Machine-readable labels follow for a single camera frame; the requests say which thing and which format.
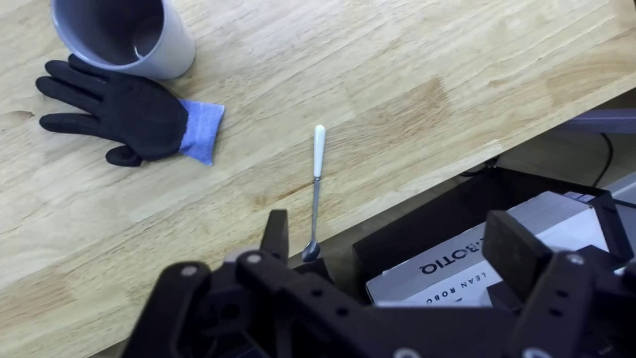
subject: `white cup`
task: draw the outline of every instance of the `white cup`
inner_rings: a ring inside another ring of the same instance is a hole
[[[195,43],[173,0],[52,0],[61,43],[109,73],[171,80],[195,63]]]

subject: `wooden tabletop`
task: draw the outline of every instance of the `wooden tabletop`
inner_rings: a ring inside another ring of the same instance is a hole
[[[328,128],[320,238],[340,234],[636,86],[630,0],[179,0],[197,65],[169,88],[226,104],[214,168],[103,162],[48,134],[65,59],[48,3],[0,11],[0,357],[125,339],[159,271],[254,250],[270,210],[308,242],[312,128]]]

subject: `black glove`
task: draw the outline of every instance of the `black glove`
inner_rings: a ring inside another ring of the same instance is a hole
[[[95,71],[75,57],[48,63],[46,73],[52,77],[38,78],[38,90],[87,114],[44,116],[44,130],[119,142],[105,160],[121,168],[179,154],[187,110],[159,84]]]

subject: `wooden table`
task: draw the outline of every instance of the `wooden table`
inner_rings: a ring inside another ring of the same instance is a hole
[[[103,162],[40,130],[65,59],[48,5],[0,11],[0,357],[125,339],[163,267],[256,248],[270,210],[308,242],[312,128],[328,128],[320,238],[636,86],[630,0],[179,0],[195,69],[169,84],[228,116],[214,168]]]

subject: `black plastic part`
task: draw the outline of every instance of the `black plastic part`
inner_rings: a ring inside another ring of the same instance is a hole
[[[165,269],[145,303],[123,358],[195,357],[193,307],[209,289],[211,271],[203,263],[179,263]]]
[[[290,240],[288,240],[288,218],[286,212],[270,212],[266,222],[260,252],[272,256],[274,259],[286,263],[290,256]]]
[[[409,343],[316,275],[298,275],[258,252],[240,256],[236,273],[276,313],[274,357],[393,357],[399,349],[425,357],[423,343]]]
[[[592,307],[592,275],[574,254],[552,257],[536,283],[509,345],[509,357],[542,351],[548,357],[574,358]]]
[[[483,257],[525,303],[548,265],[552,252],[509,214],[493,212],[485,226]]]

